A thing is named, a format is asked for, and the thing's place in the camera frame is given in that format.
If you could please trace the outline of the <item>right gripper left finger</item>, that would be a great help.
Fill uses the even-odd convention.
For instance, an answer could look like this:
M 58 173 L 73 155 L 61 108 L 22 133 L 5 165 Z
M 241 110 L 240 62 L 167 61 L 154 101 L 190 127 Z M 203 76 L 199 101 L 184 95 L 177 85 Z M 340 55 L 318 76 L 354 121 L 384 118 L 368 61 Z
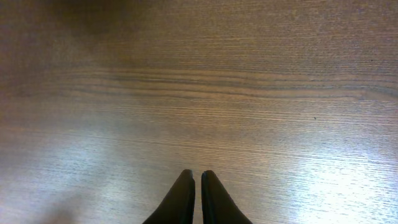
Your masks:
M 195 181 L 192 171 L 185 169 L 143 224 L 192 224 L 194 206 Z

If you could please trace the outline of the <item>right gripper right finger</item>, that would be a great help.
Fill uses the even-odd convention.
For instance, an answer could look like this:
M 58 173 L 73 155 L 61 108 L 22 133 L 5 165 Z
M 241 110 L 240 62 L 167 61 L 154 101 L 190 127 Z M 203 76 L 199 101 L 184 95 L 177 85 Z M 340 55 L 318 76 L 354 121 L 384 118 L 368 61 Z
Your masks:
M 201 175 L 201 205 L 204 224 L 252 224 L 212 170 Z

